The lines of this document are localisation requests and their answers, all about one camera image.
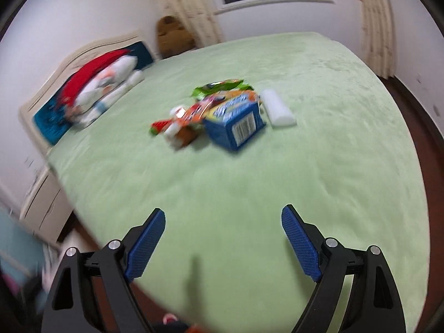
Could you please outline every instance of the brown teddy bear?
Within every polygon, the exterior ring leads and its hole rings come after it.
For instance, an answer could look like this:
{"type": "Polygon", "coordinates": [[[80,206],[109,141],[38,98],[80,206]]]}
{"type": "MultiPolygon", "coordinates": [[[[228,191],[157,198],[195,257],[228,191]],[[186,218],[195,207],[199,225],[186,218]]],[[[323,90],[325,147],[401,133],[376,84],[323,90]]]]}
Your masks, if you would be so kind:
{"type": "Polygon", "coordinates": [[[174,16],[164,16],[157,22],[157,44],[164,59],[196,47],[196,41],[174,16]]]}

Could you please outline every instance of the green bedspread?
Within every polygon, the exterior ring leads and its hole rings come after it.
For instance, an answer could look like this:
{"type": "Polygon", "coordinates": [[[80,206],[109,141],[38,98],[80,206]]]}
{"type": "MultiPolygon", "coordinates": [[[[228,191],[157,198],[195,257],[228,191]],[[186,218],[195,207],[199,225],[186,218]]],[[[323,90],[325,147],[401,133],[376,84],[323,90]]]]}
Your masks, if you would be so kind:
{"type": "Polygon", "coordinates": [[[420,166],[396,104],[358,57],[319,34],[279,34],[188,52],[145,75],[90,127],[68,131],[48,158],[101,244],[154,208],[165,211],[142,288],[213,332],[290,332],[314,288],[281,227],[281,209],[293,204],[344,246],[380,246],[414,330],[429,265],[420,166]],[[275,89],[297,126],[268,123],[238,154],[204,137],[174,151],[149,134],[172,107],[192,104],[193,88],[232,78],[275,89]]]}

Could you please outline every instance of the blue object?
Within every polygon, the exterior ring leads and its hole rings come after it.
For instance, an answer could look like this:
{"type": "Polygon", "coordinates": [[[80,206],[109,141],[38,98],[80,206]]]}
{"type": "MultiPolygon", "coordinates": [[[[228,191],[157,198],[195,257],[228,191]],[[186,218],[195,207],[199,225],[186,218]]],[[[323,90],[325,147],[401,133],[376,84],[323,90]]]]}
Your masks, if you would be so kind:
{"type": "Polygon", "coordinates": [[[129,282],[141,277],[165,230],[165,213],[159,210],[128,253],[125,277],[129,282]]]}
{"type": "Polygon", "coordinates": [[[299,224],[293,212],[287,206],[282,210],[282,227],[287,234],[288,240],[293,247],[299,263],[306,275],[314,282],[319,282],[322,272],[319,269],[318,254],[312,242],[299,224]]]}
{"type": "Polygon", "coordinates": [[[241,94],[212,108],[203,120],[210,139],[222,147],[238,151],[265,126],[259,104],[241,94]]]}
{"type": "MultiPolygon", "coordinates": [[[[128,55],[137,57],[135,70],[142,70],[150,66],[154,59],[142,41],[124,47],[130,50],[128,55]]],[[[62,136],[69,130],[72,123],[65,120],[65,111],[63,106],[57,106],[58,96],[61,94],[66,83],[71,79],[71,75],[63,86],[36,112],[33,119],[41,134],[51,145],[55,145],[62,136]]]]}
{"type": "MultiPolygon", "coordinates": [[[[43,243],[24,230],[6,210],[0,207],[0,250],[14,259],[31,273],[41,271],[45,265],[43,243]]],[[[3,257],[0,258],[3,273],[12,277],[20,286],[29,277],[23,271],[10,265],[3,257]]]]}

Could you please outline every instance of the white headboard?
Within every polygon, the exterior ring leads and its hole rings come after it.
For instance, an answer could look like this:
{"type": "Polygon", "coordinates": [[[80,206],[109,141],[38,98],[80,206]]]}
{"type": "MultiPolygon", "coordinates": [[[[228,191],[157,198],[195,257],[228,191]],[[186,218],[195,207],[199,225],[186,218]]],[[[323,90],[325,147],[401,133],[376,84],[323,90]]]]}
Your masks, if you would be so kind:
{"type": "Polygon", "coordinates": [[[64,59],[41,89],[20,107],[19,114],[22,123],[25,126],[27,133],[44,156],[50,151],[52,145],[45,139],[34,123],[33,117],[36,112],[39,111],[40,108],[57,92],[57,90],[60,89],[66,80],[83,65],[108,51],[121,49],[138,41],[144,43],[149,49],[153,59],[156,60],[156,55],[153,53],[152,49],[149,48],[146,41],[144,41],[140,31],[134,31],[129,34],[91,42],[64,59]]]}

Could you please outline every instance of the green snack bag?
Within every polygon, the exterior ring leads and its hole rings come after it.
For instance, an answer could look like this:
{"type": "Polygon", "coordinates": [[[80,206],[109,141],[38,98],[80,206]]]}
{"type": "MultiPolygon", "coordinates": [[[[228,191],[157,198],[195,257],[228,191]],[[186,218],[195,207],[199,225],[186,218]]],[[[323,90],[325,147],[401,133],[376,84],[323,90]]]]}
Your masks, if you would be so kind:
{"type": "Polygon", "coordinates": [[[204,86],[196,87],[191,97],[196,100],[203,100],[206,96],[217,93],[218,91],[228,91],[237,88],[239,90],[253,90],[253,87],[244,80],[228,79],[225,81],[212,82],[204,86]]]}

